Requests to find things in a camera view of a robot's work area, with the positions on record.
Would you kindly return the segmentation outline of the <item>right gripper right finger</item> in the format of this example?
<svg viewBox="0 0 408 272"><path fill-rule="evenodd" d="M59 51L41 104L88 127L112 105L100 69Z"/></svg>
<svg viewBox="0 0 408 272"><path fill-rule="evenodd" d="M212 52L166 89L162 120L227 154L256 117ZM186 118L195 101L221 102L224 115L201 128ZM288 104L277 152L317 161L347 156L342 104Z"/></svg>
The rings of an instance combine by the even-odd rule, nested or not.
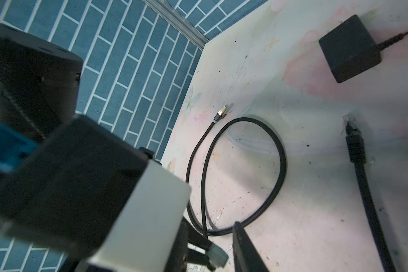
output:
<svg viewBox="0 0 408 272"><path fill-rule="evenodd" d="M269 272L241 223L235 222L232 230L235 272Z"/></svg>

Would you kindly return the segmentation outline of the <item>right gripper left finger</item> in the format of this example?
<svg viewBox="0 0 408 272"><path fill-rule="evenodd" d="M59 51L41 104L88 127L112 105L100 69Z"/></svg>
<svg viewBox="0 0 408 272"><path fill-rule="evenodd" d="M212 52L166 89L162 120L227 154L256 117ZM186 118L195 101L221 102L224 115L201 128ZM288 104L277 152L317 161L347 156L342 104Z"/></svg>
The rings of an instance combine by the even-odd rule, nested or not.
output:
<svg viewBox="0 0 408 272"><path fill-rule="evenodd" d="M185 272L188 260L188 226L181 222L164 272Z"/></svg>

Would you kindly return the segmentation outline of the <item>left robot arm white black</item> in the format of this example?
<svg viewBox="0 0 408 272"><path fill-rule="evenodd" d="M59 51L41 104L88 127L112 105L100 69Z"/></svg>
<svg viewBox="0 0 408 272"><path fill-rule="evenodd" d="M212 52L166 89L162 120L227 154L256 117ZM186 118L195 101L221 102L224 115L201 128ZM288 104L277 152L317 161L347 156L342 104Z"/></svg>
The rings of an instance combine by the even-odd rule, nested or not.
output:
<svg viewBox="0 0 408 272"><path fill-rule="evenodd" d="M36 142L75 114L83 60L0 23L0 123Z"/></svg>

